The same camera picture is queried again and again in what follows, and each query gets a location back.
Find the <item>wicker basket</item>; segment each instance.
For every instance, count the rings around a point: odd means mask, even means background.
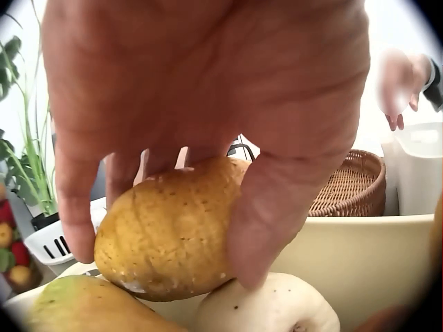
[[[385,209],[385,164],[370,152],[351,150],[311,205],[313,217],[382,216]]]

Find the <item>plant stem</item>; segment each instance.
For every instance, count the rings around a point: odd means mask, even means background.
[[[39,194],[37,193],[37,191],[34,188],[34,185],[32,184],[30,178],[28,177],[28,175],[26,174],[25,170],[23,169],[22,165],[20,164],[20,160],[18,160],[18,158],[16,157],[16,155],[14,154],[14,152],[9,148],[9,146],[3,142],[3,145],[6,147],[6,151],[11,155],[11,158],[14,160],[14,162],[16,163],[16,166],[20,169],[20,171],[22,172],[22,178],[26,181],[27,185],[29,186],[29,188],[32,191],[32,194],[34,195],[34,197],[37,199],[38,204],[40,205],[40,208],[42,209],[42,211],[45,211],[45,206],[42,204],[42,202],[38,199],[39,198]]]

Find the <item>potato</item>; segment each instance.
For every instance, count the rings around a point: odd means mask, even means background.
[[[337,314],[310,284],[269,273],[263,286],[245,290],[232,280],[198,307],[194,332],[340,332]]]
[[[125,192],[97,231],[99,271],[148,301],[205,294],[230,280],[226,231],[249,164],[210,158]]]

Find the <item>pear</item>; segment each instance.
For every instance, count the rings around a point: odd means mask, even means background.
[[[86,275],[49,283],[28,315],[30,332],[187,332],[110,282]]]

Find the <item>white laundry basket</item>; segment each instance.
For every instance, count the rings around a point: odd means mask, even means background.
[[[105,215],[105,208],[91,207],[91,218],[96,232]],[[61,221],[57,221],[31,234],[25,239],[24,244],[55,275],[60,275],[76,262],[63,236]]]
[[[400,215],[433,213],[442,193],[442,123],[405,126],[394,137]]]

